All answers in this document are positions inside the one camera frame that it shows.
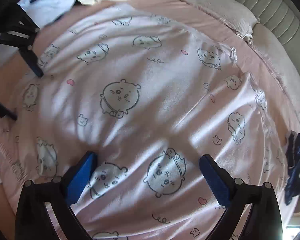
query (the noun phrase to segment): cartoon bear face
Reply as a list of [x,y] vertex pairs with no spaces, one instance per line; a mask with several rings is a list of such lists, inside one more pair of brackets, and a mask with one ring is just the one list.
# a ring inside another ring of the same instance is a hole
[[40,176],[53,178],[57,174],[57,153],[53,144],[49,144],[41,137],[37,137],[38,166],[37,171]]
[[138,36],[136,37],[133,42],[133,45],[137,47],[142,47],[145,49],[150,48],[159,48],[161,47],[161,41],[159,40],[159,37],[156,36]]
[[99,43],[96,46],[79,54],[77,59],[84,61],[87,65],[91,62],[102,60],[109,52],[107,44]]
[[262,109],[265,109],[267,107],[267,101],[264,91],[261,90],[256,96],[256,104]]
[[217,135],[215,135],[215,137],[212,138],[212,142],[215,145],[220,145],[222,143],[222,139],[219,139]]
[[198,49],[198,56],[205,66],[221,70],[220,58],[217,54],[204,49]]
[[43,52],[41,57],[38,60],[38,64],[42,67],[45,67],[47,63],[52,60],[56,54],[60,51],[59,47],[50,44],[50,46]]
[[28,111],[33,111],[33,106],[37,104],[37,97],[39,93],[39,84],[31,84],[23,94],[23,108]]
[[128,169],[106,161],[95,169],[87,185],[92,199],[100,198],[127,176]]
[[174,149],[168,148],[167,152],[163,151],[150,163],[143,182],[156,193],[156,197],[161,197],[177,192],[185,180],[185,173],[185,159],[181,159]]
[[225,81],[227,82],[228,88],[231,88],[232,90],[237,90],[242,82],[242,79],[238,78],[235,75],[232,75],[232,76],[226,78]]
[[122,118],[124,113],[128,114],[128,110],[135,107],[139,101],[140,88],[140,85],[128,83],[125,79],[108,84],[100,95],[103,113],[112,115],[112,112],[115,112],[114,116],[117,114],[117,118]]
[[193,237],[198,236],[200,234],[199,229],[198,228],[192,229],[190,234],[193,235]]
[[86,126],[87,125],[87,122],[88,122],[88,118],[85,118],[83,116],[83,114],[80,114],[78,117],[77,117],[77,123],[78,125],[80,126]]
[[231,113],[228,117],[228,130],[233,136],[234,142],[239,144],[245,135],[244,126],[244,116],[240,115],[238,112]]

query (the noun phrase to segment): pillow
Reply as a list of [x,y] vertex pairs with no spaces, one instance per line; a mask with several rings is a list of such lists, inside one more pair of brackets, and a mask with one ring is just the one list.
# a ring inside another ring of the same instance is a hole
[[244,5],[235,0],[181,0],[191,4],[233,29],[249,41],[254,25],[260,22]]
[[268,66],[282,90],[292,103],[300,123],[300,75],[290,60],[284,47],[274,34],[262,24],[256,24],[253,43],[250,47]]

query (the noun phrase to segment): blue gripper pad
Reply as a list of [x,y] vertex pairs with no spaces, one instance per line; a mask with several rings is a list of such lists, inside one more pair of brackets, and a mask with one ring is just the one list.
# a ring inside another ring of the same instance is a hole
[[76,166],[66,172],[62,184],[68,207],[77,203],[97,164],[97,155],[94,152],[87,152]]
[[221,168],[215,163],[209,154],[201,156],[199,160],[199,167],[219,205],[225,206],[226,208],[229,207],[231,203],[230,189],[217,172],[217,169],[221,170]]

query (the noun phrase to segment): pink heart print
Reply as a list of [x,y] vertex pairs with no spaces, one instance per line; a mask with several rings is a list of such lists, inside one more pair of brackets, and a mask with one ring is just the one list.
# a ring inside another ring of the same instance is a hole
[[205,198],[199,197],[198,201],[201,205],[205,205],[207,203],[207,200]]
[[70,86],[73,86],[74,85],[74,80],[68,79],[67,84],[70,85]]

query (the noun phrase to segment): cartoon character print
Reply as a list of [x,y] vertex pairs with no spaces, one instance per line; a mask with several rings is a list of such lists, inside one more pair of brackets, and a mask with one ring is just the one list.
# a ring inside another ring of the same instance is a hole
[[222,139],[218,138],[218,135],[215,135],[215,137],[212,138],[212,142],[215,145],[220,145],[222,143]]
[[193,237],[197,237],[200,234],[200,231],[198,228],[194,228],[191,230],[190,234],[193,235]]
[[114,231],[112,233],[109,232],[98,232],[93,235],[92,237],[94,240],[99,240],[99,239],[121,239],[121,240],[129,240],[127,236],[120,237],[119,233],[117,231]]
[[154,19],[157,21],[158,25],[159,24],[164,24],[164,25],[167,25],[169,24],[169,22],[171,22],[172,20],[167,18],[167,17],[164,17],[164,16],[161,16],[161,15],[156,15],[156,14],[151,14],[149,16],[150,19]]
[[129,26],[131,20],[132,20],[132,17],[128,17],[128,18],[121,18],[121,19],[113,20],[112,22],[115,25]]
[[129,83],[125,79],[106,85],[100,94],[102,113],[108,113],[118,119],[122,118],[124,114],[129,113],[128,110],[137,105],[140,88],[140,85]]
[[220,58],[217,54],[206,51],[204,49],[198,49],[198,56],[200,61],[207,67],[221,70]]
[[104,59],[109,53],[109,47],[107,44],[99,43],[91,49],[79,54],[77,59],[84,61],[87,65],[92,62]]
[[267,101],[266,101],[265,93],[263,90],[261,90],[256,95],[255,101],[256,101],[257,106],[260,106],[262,108],[262,110],[266,109]]
[[39,94],[39,84],[30,84],[23,94],[23,108],[27,111],[33,111],[34,106],[37,104]]
[[99,36],[99,40],[104,40],[104,39],[106,39],[107,38],[107,35],[104,35],[104,34],[101,34],[100,36]]
[[265,149],[265,156],[263,158],[263,173],[266,173],[270,170],[270,153],[268,147]]
[[50,44],[50,46],[43,52],[41,57],[38,59],[38,65],[41,67],[45,67],[50,60],[52,60],[56,54],[58,54],[60,48]]
[[159,37],[157,36],[142,36],[139,35],[136,37],[132,44],[137,47],[150,49],[150,48],[159,48],[162,46],[161,41],[159,40]]
[[227,87],[231,88],[232,90],[237,90],[238,87],[240,87],[240,84],[242,83],[242,79],[238,78],[236,75],[227,77],[225,81],[227,82]]
[[228,130],[230,131],[235,144],[238,145],[239,143],[241,143],[241,140],[245,135],[244,116],[239,114],[238,112],[231,113],[228,117],[227,123],[228,123]]
[[205,88],[206,90],[208,90],[208,92],[210,92],[210,84],[209,83],[204,83],[203,88]]
[[83,114],[80,114],[78,117],[77,117],[77,123],[78,125],[80,126],[86,126],[87,123],[88,123],[88,118],[85,118],[83,116]]
[[113,163],[104,162],[98,166],[93,172],[87,188],[90,189],[92,199],[102,197],[110,189],[117,186],[126,177],[128,168],[120,168]]
[[37,137],[37,162],[36,170],[40,176],[53,178],[57,174],[57,152],[53,144],[49,144],[41,137]]
[[174,149],[168,148],[149,165],[147,176],[143,179],[157,198],[177,192],[185,180],[186,160]]
[[170,221],[167,222],[166,218],[161,218],[160,216],[154,216],[153,214],[152,214],[152,218],[157,220],[160,223],[163,223],[163,224],[170,224],[171,223]]

